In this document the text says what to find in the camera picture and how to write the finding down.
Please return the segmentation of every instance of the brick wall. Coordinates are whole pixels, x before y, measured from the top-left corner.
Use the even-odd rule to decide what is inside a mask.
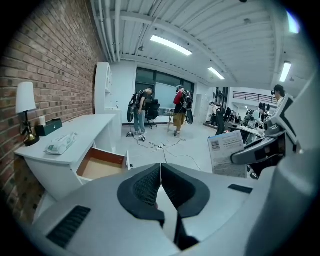
[[[17,85],[33,82],[37,109],[28,117],[63,122],[93,113],[95,65],[104,61],[90,0],[49,0],[25,20],[0,63],[0,187],[14,216],[31,222],[43,187],[23,158]]]

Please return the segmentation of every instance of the lamp base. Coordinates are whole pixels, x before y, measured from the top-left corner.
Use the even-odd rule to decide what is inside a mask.
[[[39,140],[40,140],[39,137],[35,137],[32,133],[28,133],[23,143],[26,147],[29,147],[29,146],[32,146],[33,144],[36,144]]]

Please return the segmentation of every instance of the table lamp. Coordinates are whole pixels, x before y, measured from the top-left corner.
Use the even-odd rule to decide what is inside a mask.
[[[36,144],[39,141],[39,137],[33,135],[31,124],[28,121],[28,111],[35,110],[36,108],[34,84],[32,82],[19,83],[16,91],[15,112],[17,114],[22,112],[25,113],[25,120],[20,125],[20,133],[21,135],[27,133],[23,140],[26,147]]]

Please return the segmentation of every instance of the railing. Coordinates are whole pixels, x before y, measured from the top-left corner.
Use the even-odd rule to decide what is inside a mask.
[[[250,93],[250,92],[234,91],[233,98],[240,99],[240,100],[268,103],[268,104],[277,104],[277,100],[275,97],[256,94],[256,93]]]

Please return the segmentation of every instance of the khaki shorts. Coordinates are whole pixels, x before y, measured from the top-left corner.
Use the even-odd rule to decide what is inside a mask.
[[[174,114],[173,116],[173,125],[175,127],[182,126],[185,122],[186,114],[185,113],[178,113]]]

